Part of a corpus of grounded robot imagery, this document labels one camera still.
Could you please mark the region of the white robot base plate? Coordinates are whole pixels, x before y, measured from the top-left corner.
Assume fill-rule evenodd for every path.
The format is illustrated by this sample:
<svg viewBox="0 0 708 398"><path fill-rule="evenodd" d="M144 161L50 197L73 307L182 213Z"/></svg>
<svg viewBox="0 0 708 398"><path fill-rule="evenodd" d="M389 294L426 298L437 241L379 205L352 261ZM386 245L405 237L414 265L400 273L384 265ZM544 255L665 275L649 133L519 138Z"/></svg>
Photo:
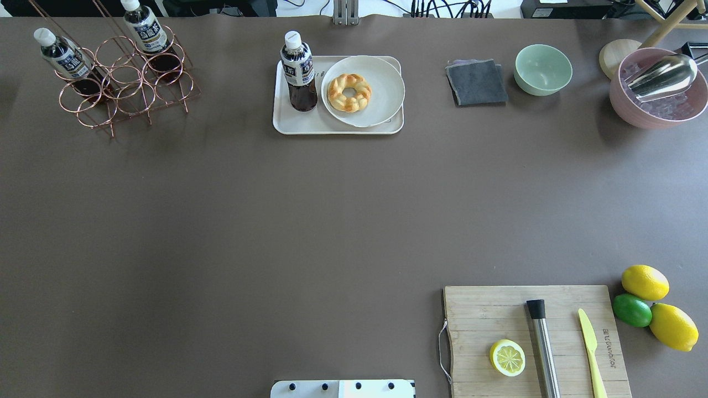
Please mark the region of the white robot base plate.
<svg viewBox="0 0 708 398"><path fill-rule="evenodd" d="M414 380L281 380L270 397L415 397Z"/></svg>

